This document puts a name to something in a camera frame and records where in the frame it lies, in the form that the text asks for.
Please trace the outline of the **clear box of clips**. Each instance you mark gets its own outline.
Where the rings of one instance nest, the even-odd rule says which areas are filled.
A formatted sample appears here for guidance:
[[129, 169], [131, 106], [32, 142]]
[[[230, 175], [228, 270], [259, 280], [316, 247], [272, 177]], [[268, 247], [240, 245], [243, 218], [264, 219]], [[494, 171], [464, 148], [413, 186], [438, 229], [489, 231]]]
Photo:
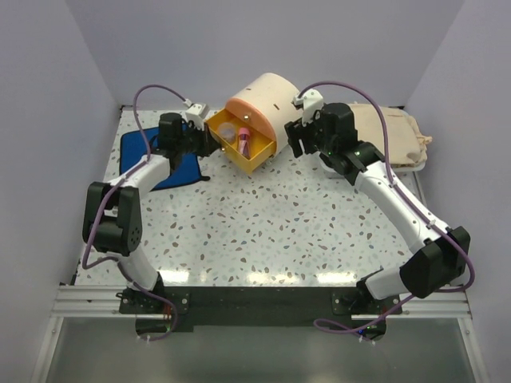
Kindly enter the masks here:
[[218, 127], [218, 134], [229, 144], [236, 142], [236, 126], [231, 122], [221, 123]]

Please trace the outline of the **yellow drawer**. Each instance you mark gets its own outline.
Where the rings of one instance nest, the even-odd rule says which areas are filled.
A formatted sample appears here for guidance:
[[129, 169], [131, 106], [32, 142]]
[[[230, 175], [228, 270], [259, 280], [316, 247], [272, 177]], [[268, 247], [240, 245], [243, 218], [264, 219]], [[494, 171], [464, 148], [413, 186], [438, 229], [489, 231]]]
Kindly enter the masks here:
[[[212, 137], [221, 144], [224, 155], [248, 175], [252, 174], [262, 163], [275, 154], [276, 142], [274, 140], [256, 131], [249, 126], [247, 121], [239, 119], [226, 109], [214, 113], [206, 120], [206, 123]], [[231, 128], [235, 131], [232, 142], [220, 134], [222, 127]], [[241, 128], [246, 128], [250, 133], [248, 138], [249, 157], [243, 156], [238, 150], [238, 133]]]

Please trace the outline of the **pink pencil case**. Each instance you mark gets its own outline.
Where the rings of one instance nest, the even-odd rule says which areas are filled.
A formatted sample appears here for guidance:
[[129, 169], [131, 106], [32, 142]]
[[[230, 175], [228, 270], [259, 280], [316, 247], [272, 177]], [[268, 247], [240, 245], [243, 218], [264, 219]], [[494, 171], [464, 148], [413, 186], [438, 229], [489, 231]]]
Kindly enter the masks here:
[[247, 159], [250, 158], [250, 138], [251, 133], [249, 128], [242, 127], [238, 131], [238, 144], [237, 150], [239, 154]]

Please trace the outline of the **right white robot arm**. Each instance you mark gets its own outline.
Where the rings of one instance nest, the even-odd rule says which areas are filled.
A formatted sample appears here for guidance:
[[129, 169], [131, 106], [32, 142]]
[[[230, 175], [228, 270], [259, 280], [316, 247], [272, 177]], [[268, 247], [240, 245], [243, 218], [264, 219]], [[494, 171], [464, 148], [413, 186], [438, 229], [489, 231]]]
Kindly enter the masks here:
[[469, 233], [441, 221], [387, 171], [384, 155], [358, 138], [349, 105], [324, 105], [307, 123], [286, 123], [285, 131], [295, 157], [318, 153], [380, 208], [412, 254], [402, 266], [377, 270], [358, 281], [355, 302], [362, 312], [374, 313], [393, 295], [425, 298], [464, 274]]

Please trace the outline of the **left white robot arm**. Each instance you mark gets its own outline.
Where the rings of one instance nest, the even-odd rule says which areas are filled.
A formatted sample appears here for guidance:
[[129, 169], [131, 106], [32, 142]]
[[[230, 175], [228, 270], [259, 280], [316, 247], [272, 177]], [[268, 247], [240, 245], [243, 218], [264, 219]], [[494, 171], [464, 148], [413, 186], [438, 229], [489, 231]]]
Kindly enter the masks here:
[[141, 245], [141, 200], [179, 169], [186, 155], [206, 157], [220, 148], [205, 119], [189, 109], [185, 114], [160, 116], [156, 134], [149, 138], [139, 129], [146, 153], [125, 172], [108, 182], [89, 185], [85, 202], [81, 267], [92, 269], [113, 262], [137, 303], [148, 313], [160, 311], [165, 293], [160, 273]]

